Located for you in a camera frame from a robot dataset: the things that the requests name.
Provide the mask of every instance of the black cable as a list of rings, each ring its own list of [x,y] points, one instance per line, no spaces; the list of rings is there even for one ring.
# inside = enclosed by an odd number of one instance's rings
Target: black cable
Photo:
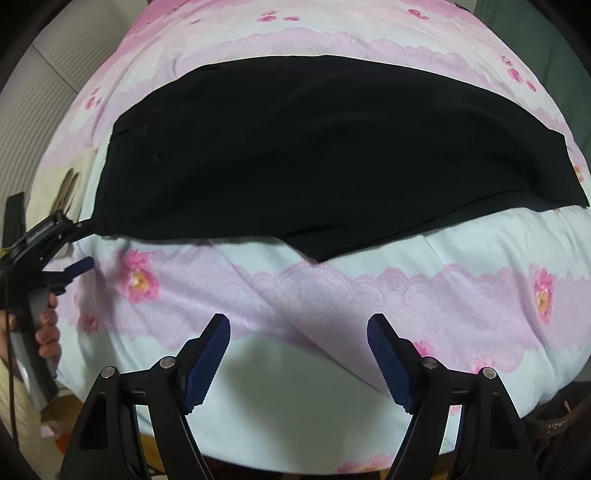
[[[12,354],[12,342],[10,340],[10,304],[8,303],[8,275],[4,278],[4,309],[6,313],[6,343],[8,353],[8,397],[10,403],[10,424],[12,427],[12,439],[18,448],[17,416],[14,409],[14,358]]]

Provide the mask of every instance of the bed sheet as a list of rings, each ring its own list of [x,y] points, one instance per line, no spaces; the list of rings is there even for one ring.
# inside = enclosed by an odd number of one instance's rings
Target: bed sheet
[[[510,98],[564,134],[590,196],[586,162],[539,81],[444,0],[155,0],[83,88],[37,174],[96,148],[88,217],[112,125],[148,93],[208,63],[319,54],[427,70]],[[60,298],[61,381],[84,398],[105,365],[146,368],[222,312],[230,347],[189,425],[204,454],[257,468],[389,467],[409,417],[367,346],[376,312],[449,368],[496,368],[521,415],[570,382],[591,352],[591,214],[580,207],[508,210],[319,265],[271,239],[96,236],[56,263],[85,255],[94,272]],[[139,420],[148,432],[147,411]],[[442,452],[453,449],[458,422],[452,407]]]

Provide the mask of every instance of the human hand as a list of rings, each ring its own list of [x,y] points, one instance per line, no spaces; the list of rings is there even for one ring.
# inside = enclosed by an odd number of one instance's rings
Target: human hand
[[[35,340],[39,344],[39,355],[43,358],[55,358],[59,361],[61,357],[61,346],[59,344],[60,331],[57,328],[57,297],[52,293],[47,299],[47,310],[39,315],[41,328],[35,334]],[[17,324],[14,315],[10,315],[10,328]],[[0,310],[0,359],[8,362],[8,346],[6,333],[6,312]]]

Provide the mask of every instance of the beige sleeve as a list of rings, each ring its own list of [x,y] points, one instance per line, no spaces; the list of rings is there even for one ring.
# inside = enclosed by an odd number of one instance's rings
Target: beige sleeve
[[[18,440],[21,453],[36,472],[39,471],[41,450],[41,416],[35,411],[25,385],[14,379],[14,409],[17,417]],[[0,419],[12,435],[10,426],[10,403],[8,396],[8,369],[0,360]]]

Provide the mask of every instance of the blue gripper pad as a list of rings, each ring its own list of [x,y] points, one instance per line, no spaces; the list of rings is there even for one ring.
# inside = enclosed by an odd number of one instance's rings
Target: blue gripper pad
[[[424,391],[418,366],[420,355],[408,351],[382,313],[376,313],[369,319],[368,343],[394,402],[413,415]]]
[[[200,345],[200,353],[196,362],[186,375],[184,407],[185,415],[193,411],[195,406],[201,405],[212,384],[226,348],[230,343],[230,321],[225,315],[216,313],[201,336],[204,345]]]

